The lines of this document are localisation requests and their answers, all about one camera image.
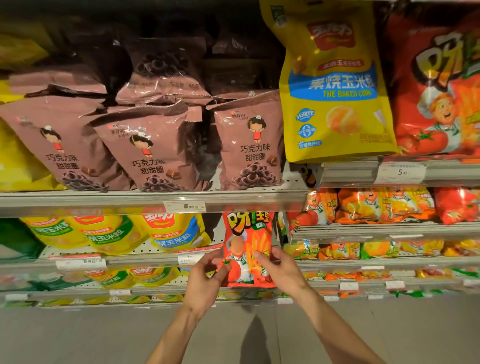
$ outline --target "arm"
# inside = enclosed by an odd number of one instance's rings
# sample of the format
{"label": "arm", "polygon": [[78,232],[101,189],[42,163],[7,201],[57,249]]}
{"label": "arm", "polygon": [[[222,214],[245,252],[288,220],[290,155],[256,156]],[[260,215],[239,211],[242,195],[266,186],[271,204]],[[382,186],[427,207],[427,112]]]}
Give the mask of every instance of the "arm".
{"label": "arm", "polygon": [[219,256],[221,249],[205,254],[192,268],[183,305],[163,334],[146,364],[180,364],[187,350],[188,342],[200,319],[212,307],[218,296],[220,285],[231,267],[224,265],[210,279],[205,267]]}
{"label": "arm", "polygon": [[323,297],[310,287],[293,257],[277,247],[272,248],[272,254],[280,259],[280,265],[275,265],[265,255],[254,252],[255,259],[270,273],[277,287],[305,311],[334,364],[384,363]]}

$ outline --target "right hand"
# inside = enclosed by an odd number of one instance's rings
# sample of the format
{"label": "right hand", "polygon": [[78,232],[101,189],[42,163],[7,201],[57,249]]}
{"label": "right hand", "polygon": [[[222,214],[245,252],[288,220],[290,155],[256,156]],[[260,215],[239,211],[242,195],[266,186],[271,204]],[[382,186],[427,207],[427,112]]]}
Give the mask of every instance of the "right hand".
{"label": "right hand", "polygon": [[272,255],[280,260],[279,265],[273,264],[261,252],[253,252],[253,255],[265,267],[276,286],[295,301],[298,302],[305,292],[312,291],[293,257],[285,253],[281,248],[272,247]]}

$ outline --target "cartoon girl's black hair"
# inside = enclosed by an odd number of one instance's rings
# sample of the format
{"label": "cartoon girl's black hair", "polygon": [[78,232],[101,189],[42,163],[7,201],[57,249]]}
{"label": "cartoon girl's black hair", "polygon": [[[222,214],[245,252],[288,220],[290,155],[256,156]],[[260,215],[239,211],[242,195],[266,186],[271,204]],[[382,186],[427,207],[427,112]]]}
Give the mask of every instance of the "cartoon girl's black hair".
{"label": "cartoon girl's black hair", "polygon": [[149,146],[153,146],[153,142],[150,139],[145,138],[144,136],[132,135],[129,140],[130,143],[132,143],[133,145],[135,145],[135,142],[144,142],[147,143]]}
{"label": "cartoon girl's black hair", "polygon": [[49,129],[45,129],[45,128],[40,128],[40,134],[43,135],[44,138],[46,138],[46,135],[54,135],[57,137],[58,140],[61,140],[61,136],[60,134],[58,134],[57,132],[55,132],[54,130],[49,130]]}
{"label": "cartoon girl's black hair", "polygon": [[248,120],[248,128],[252,128],[252,124],[259,124],[261,125],[264,129],[267,127],[267,124],[263,118],[257,119],[257,118],[251,118]]}

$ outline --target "floor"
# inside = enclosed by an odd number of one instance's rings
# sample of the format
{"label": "floor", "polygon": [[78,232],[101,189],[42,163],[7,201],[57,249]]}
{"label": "floor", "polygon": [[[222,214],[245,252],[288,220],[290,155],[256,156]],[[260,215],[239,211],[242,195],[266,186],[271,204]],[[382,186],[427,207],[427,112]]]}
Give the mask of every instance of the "floor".
{"label": "floor", "polygon": [[[331,305],[387,363],[479,362],[480,296],[346,299]],[[143,364],[174,312],[0,310],[0,363]],[[330,363],[294,304],[217,305],[194,332],[183,362]]]}

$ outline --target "blue label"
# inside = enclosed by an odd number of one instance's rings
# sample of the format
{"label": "blue label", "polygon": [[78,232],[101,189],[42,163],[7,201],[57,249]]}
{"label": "blue label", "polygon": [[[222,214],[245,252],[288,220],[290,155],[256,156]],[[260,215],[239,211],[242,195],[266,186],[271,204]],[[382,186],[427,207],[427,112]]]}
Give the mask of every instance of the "blue label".
{"label": "blue label", "polygon": [[299,143],[299,149],[310,148],[311,146],[321,146],[321,145],[322,145],[321,140],[313,140],[311,142],[301,141]]}
{"label": "blue label", "polygon": [[310,124],[305,124],[300,128],[299,135],[302,138],[310,138],[314,132],[316,132],[317,129],[315,129],[312,125]]}
{"label": "blue label", "polygon": [[302,100],[362,101],[378,97],[375,63],[365,72],[335,72],[321,77],[296,76],[292,71],[288,85],[290,95]]}
{"label": "blue label", "polygon": [[297,120],[301,122],[307,122],[315,115],[315,111],[310,109],[302,109],[297,115]]}
{"label": "blue label", "polygon": [[200,227],[198,226],[198,223],[197,223],[197,217],[194,216],[190,221],[188,228],[185,230],[183,234],[180,234],[171,239],[165,239],[165,240],[155,239],[155,242],[165,249],[176,248],[176,247],[187,245],[193,242],[198,237],[199,231],[200,231]]}

